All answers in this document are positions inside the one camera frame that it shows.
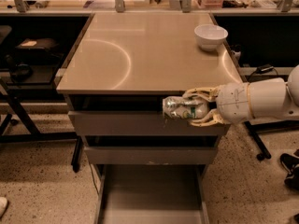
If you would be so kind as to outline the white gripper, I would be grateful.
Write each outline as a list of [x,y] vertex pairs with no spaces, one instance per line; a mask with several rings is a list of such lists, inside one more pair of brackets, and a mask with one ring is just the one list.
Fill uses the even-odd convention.
[[248,83],[229,83],[215,88],[203,87],[185,91],[183,98],[201,98],[210,103],[216,101],[218,109],[211,109],[200,119],[189,117],[189,124],[194,127],[208,127],[250,119],[248,86]]

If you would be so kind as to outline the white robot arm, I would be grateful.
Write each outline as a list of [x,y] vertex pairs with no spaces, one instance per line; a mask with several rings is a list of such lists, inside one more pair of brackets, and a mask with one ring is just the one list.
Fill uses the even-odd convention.
[[257,118],[299,119],[299,65],[287,80],[280,77],[257,82],[228,83],[215,88],[194,88],[184,98],[202,98],[215,102],[203,118],[192,119],[192,126],[236,124]]

